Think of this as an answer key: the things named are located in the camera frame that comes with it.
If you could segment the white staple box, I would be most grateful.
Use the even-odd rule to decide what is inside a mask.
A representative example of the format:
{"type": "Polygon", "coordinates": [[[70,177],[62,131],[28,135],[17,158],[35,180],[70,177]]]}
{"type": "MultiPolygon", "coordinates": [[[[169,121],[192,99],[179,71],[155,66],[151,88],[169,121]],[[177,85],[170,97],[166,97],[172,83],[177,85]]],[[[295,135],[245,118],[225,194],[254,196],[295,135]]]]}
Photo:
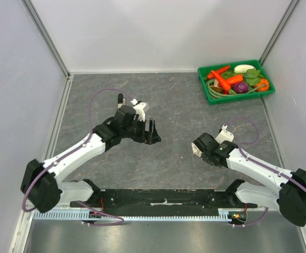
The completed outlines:
{"type": "Polygon", "coordinates": [[[194,143],[191,143],[191,148],[194,155],[201,157],[202,151],[194,143]]]}

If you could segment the beige and black stapler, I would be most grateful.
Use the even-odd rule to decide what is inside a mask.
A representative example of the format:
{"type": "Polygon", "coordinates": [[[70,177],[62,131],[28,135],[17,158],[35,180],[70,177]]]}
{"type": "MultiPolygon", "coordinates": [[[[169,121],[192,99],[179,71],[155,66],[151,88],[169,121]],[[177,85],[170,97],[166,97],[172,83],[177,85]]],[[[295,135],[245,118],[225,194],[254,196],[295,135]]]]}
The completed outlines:
{"type": "Polygon", "coordinates": [[[117,96],[117,108],[119,109],[124,105],[126,105],[126,98],[123,93],[119,93],[117,96]]]}

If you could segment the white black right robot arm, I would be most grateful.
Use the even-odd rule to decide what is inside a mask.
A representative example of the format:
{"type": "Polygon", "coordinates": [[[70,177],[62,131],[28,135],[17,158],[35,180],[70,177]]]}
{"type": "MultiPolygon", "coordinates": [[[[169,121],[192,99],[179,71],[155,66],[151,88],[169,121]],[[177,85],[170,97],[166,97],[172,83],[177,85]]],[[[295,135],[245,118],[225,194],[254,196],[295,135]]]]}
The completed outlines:
{"type": "Polygon", "coordinates": [[[306,225],[306,171],[291,171],[267,163],[245,152],[233,143],[234,135],[221,130],[217,137],[204,132],[192,144],[192,152],[206,163],[238,171],[256,180],[260,185],[241,182],[225,194],[230,207],[242,203],[280,212],[286,220],[298,227],[306,225]]]}

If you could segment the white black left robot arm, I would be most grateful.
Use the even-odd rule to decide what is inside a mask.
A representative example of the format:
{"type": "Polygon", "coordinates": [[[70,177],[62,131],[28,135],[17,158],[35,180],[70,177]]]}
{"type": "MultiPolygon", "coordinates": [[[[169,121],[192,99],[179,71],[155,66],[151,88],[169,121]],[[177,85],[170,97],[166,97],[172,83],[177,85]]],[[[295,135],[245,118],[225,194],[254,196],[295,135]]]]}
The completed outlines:
{"type": "Polygon", "coordinates": [[[65,182],[65,178],[90,159],[131,139],[137,143],[155,144],[161,141],[153,119],[146,120],[146,102],[135,106],[120,106],[113,117],[95,126],[83,140],[62,153],[39,162],[30,161],[23,176],[21,192],[40,213],[56,205],[73,201],[95,207],[100,201],[98,188],[89,180],[65,182]]]}

